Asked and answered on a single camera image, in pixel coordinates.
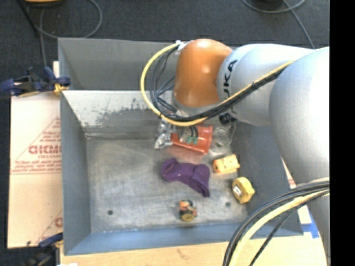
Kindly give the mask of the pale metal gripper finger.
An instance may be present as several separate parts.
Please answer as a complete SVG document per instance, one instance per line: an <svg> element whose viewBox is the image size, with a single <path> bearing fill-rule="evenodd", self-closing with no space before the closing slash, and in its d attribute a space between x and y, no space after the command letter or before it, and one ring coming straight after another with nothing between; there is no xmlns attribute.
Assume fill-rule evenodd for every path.
<svg viewBox="0 0 355 266"><path fill-rule="evenodd" d="M173 143L170 135L159 135L155 140L154 149L162 150L172 145Z"/></svg>
<svg viewBox="0 0 355 266"><path fill-rule="evenodd" d="M161 119L158 126L158 133L161 134L171 134L173 125L164 119Z"/></svg>

